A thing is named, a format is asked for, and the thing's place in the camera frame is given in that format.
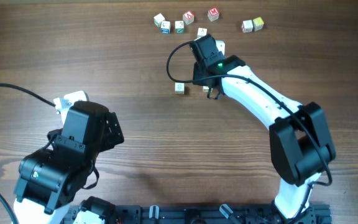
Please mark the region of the wooden block with figure eight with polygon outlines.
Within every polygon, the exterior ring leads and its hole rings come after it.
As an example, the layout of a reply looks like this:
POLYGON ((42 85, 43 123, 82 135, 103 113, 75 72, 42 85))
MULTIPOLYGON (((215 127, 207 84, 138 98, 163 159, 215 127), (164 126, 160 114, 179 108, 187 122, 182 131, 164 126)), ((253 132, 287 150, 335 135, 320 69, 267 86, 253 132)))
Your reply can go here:
POLYGON ((175 94, 184 95, 185 94, 185 84, 184 83, 175 83, 175 94))

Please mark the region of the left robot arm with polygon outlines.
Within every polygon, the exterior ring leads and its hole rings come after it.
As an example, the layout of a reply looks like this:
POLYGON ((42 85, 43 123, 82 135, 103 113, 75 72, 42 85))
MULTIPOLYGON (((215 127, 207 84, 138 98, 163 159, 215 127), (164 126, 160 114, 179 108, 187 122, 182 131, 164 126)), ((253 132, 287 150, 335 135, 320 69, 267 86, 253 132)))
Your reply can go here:
POLYGON ((19 165, 14 194, 16 223, 60 223, 77 191, 92 189, 99 175, 100 153, 124 142, 116 113, 98 103, 77 101, 61 129, 47 134, 48 143, 19 165))

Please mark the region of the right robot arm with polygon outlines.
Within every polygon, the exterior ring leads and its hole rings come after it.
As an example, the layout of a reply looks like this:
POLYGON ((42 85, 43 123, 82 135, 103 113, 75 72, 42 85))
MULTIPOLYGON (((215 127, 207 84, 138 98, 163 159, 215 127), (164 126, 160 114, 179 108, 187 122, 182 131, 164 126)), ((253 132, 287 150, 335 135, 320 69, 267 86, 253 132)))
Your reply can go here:
POLYGON ((328 164, 336 157, 328 122, 315 102, 303 105, 283 96, 259 79, 245 61, 225 57, 211 35, 189 42, 195 56, 192 83, 215 89, 245 108, 269 131, 272 164, 281 178, 274 204, 287 223, 297 222, 322 173, 333 177, 328 164))

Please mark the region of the red edged wooden block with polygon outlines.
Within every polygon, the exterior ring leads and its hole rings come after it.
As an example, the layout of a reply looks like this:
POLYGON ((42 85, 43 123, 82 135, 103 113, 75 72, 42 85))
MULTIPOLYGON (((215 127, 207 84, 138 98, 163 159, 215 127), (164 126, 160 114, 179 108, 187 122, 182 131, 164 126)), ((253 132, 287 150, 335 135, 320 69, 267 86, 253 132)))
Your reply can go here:
POLYGON ((208 33, 208 30, 205 28, 199 28, 197 32, 197 38, 203 37, 208 33))

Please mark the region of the green N wooden block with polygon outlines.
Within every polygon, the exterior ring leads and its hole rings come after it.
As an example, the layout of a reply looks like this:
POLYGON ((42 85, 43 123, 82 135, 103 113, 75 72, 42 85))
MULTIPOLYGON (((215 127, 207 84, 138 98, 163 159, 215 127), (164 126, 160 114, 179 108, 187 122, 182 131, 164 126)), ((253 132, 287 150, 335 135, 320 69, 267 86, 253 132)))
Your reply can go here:
POLYGON ((177 34, 183 34, 185 32, 185 26, 183 21, 175 21, 175 32, 177 34))

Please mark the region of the red A wooden block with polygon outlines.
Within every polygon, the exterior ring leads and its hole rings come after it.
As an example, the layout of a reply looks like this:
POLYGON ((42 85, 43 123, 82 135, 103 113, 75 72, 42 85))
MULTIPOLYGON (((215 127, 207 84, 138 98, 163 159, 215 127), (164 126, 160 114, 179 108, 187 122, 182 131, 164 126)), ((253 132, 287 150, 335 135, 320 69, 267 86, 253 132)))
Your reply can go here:
POLYGON ((191 11, 186 11, 183 13, 183 21, 186 25, 189 25, 194 22, 195 16, 191 11))

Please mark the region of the red M wooden block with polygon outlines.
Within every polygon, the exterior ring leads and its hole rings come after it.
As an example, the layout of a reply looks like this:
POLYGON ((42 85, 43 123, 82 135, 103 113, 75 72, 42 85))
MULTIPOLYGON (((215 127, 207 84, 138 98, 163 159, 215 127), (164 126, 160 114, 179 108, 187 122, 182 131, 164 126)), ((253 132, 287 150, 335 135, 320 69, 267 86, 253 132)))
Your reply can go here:
POLYGON ((208 10, 208 19, 213 22, 219 18, 220 12, 219 10, 214 7, 208 10))

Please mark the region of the blue letter wooden block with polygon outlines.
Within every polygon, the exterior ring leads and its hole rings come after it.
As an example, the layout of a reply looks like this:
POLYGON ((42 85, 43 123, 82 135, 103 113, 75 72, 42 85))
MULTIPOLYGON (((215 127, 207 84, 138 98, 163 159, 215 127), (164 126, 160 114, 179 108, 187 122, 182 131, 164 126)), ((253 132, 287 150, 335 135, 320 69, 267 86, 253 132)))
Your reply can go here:
POLYGON ((160 30, 163 34, 170 34, 171 23, 170 21, 162 21, 160 30))

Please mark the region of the red Y wooden block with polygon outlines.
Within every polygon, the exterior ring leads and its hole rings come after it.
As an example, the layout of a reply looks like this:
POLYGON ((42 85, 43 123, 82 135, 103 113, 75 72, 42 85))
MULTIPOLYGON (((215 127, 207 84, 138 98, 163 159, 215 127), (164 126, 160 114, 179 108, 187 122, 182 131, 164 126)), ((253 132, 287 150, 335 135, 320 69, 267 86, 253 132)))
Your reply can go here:
POLYGON ((241 29, 243 33, 252 32, 254 29, 252 20, 242 21, 241 29))

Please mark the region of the green letter wooden block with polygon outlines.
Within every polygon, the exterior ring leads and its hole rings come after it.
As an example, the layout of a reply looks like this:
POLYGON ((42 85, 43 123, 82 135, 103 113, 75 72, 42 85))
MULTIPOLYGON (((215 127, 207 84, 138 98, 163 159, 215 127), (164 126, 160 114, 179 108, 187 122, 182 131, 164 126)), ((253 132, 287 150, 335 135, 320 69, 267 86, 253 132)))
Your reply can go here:
POLYGON ((165 21, 165 17, 161 13, 154 16, 154 24, 157 27, 161 27, 163 21, 165 21))

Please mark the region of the yellow top wooden block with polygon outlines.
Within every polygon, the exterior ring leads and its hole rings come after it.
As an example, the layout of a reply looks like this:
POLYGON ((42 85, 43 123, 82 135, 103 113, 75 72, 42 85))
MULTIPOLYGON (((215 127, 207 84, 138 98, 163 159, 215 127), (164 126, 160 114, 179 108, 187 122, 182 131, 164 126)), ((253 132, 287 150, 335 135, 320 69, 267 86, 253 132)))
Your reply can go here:
POLYGON ((264 21, 261 17, 257 17, 255 19, 253 19, 252 22, 253 22, 255 31, 261 30, 264 26, 264 21))

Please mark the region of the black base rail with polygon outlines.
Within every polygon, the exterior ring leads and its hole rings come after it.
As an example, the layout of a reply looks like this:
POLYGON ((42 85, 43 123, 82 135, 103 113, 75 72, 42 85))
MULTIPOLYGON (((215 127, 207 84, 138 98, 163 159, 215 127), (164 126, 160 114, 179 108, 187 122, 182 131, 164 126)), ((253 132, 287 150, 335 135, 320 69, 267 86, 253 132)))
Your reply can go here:
MULTIPOLYGON (((230 206, 233 215, 240 223, 283 223, 274 212, 271 204, 252 204, 245 206, 230 206)), ((160 207, 159 217, 152 220, 149 217, 149 207, 138 205, 117 205, 116 223, 167 223, 167 224, 186 224, 186 223, 231 223, 220 211, 218 206, 212 207, 160 207)), ((306 214, 302 215, 298 223, 310 224, 332 224, 331 211, 329 205, 313 205, 307 209, 306 214)))

